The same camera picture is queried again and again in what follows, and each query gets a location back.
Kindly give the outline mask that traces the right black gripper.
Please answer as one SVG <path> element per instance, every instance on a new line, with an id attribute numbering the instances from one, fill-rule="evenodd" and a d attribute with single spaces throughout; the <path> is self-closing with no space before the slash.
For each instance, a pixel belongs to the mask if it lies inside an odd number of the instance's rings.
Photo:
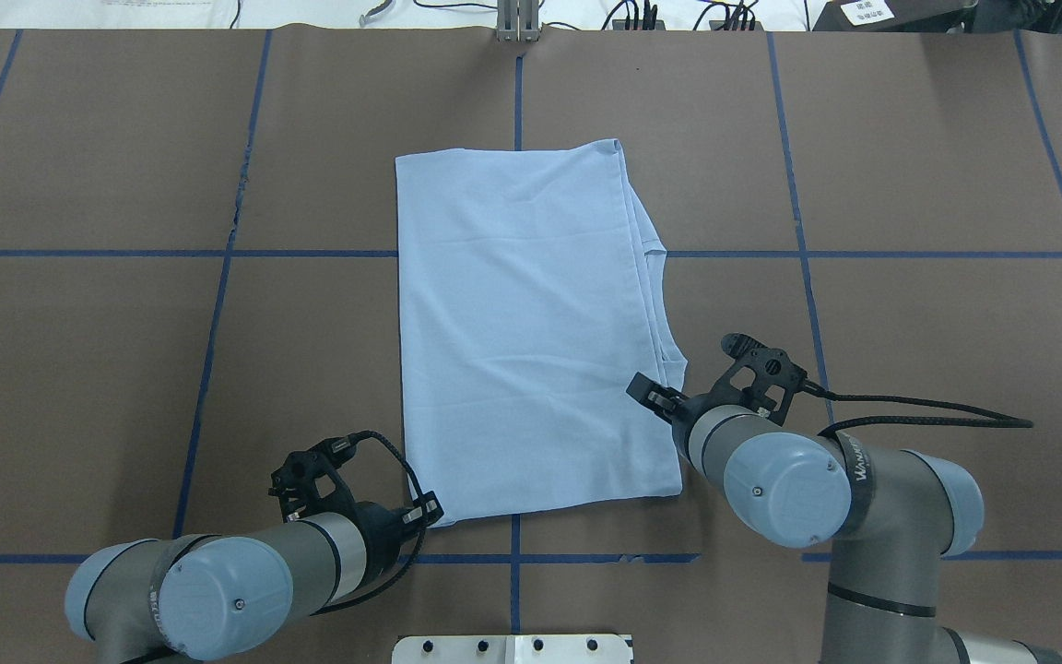
<path id="1" fill-rule="evenodd" d="M 784 350 L 771 348 L 747 335 L 725 335 L 721 350 L 731 362 L 705 394 L 684 395 L 643 373 L 633 376 L 626 392 L 670 425 L 675 443 L 687 443 L 696 421 L 722 405 L 741 407 L 784 424 L 794 397 L 808 387 L 808 371 L 796 365 Z"/>

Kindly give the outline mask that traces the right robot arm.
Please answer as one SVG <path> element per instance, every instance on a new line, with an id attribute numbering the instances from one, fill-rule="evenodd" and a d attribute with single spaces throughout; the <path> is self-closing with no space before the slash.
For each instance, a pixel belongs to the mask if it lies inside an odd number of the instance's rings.
<path id="1" fill-rule="evenodd" d="M 1062 651 L 986 637 L 937 618 L 940 568 L 984 526 L 974 476 L 948 459 L 874 448 L 853 436 L 873 425 L 1031 429 L 1033 422 L 974 405 L 911 398 L 941 418 L 837 421 L 817 435 L 785 428 L 796 395 L 853 402 L 810 381 L 784 350 L 742 333 L 704 394 L 633 376 L 628 395 L 665 421 L 678 457 L 719 489 L 735 516 L 786 548 L 830 543 L 821 663 L 1062 663 Z"/>

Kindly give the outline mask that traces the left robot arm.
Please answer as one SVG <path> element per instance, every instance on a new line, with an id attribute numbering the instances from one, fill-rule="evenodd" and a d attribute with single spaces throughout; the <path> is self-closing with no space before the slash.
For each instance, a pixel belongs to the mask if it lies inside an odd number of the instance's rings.
<path id="1" fill-rule="evenodd" d="M 404 507 L 360 501 L 340 476 L 360 443 L 378 441 L 413 492 Z M 244 535 L 135 539 L 91 554 L 65 589 L 72 634 L 100 663 L 193 663 L 247 652 L 284 626 L 362 605 L 416 562 L 443 518 L 434 492 L 384 435 L 327 438 L 291 452 L 268 494 L 281 522 Z M 412 545 L 412 556 L 402 547 Z"/>

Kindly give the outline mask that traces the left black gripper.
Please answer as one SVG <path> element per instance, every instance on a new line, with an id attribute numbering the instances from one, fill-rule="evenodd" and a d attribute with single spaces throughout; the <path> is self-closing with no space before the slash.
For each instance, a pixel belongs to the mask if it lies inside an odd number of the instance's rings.
<path id="1" fill-rule="evenodd" d="M 417 496 L 408 507 L 388 509 L 383 505 L 355 499 L 340 470 L 357 454 L 359 443 L 375 440 L 399 462 L 410 488 Z M 369 573 L 383 573 L 395 566 L 401 547 L 410 540 L 421 541 L 431 526 L 439 524 L 445 510 L 434 492 L 423 492 L 416 471 L 384 435 L 352 433 L 327 438 L 312 448 L 291 452 L 281 467 L 270 474 L 270 495 L 279 504 L 282 521 L 344 516 L 365 539 Z"/>

